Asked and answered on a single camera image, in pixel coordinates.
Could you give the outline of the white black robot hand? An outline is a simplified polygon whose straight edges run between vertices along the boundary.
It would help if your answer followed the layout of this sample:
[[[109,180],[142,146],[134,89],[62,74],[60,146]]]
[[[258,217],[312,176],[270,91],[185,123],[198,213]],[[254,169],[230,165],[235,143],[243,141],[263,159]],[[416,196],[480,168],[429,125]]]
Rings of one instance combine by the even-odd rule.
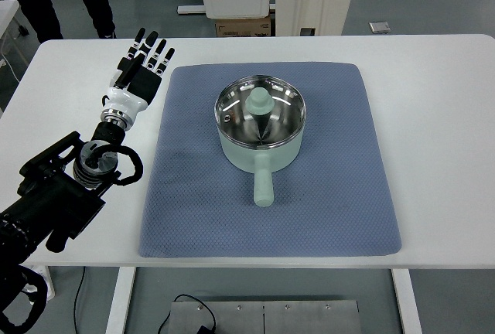
[[[126,55],[121,58],[110,87],[102,97],[101,120],[130,129],[138,113],[155,98],[162,76],[175,50],[166,49],[167,40],[141,28]]]

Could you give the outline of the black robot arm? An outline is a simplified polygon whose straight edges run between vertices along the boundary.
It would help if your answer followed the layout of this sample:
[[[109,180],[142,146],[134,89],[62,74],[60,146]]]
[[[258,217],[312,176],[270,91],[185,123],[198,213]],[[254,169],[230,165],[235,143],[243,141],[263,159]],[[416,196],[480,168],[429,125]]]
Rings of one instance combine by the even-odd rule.
[[[32,285],[33,306],[20,325],[1,316],[1,331],[26,333],[46,307],[48,285],[41,274],[24,266],[44,243],[59,253],[96,217],[113,186],[140,180],[143,164],[138,153],[122,142],[125,128],[102,121],[90,141],[73,131],[30,159],[19,171],[19,199],[1,213],[1,308],[6,309]]]

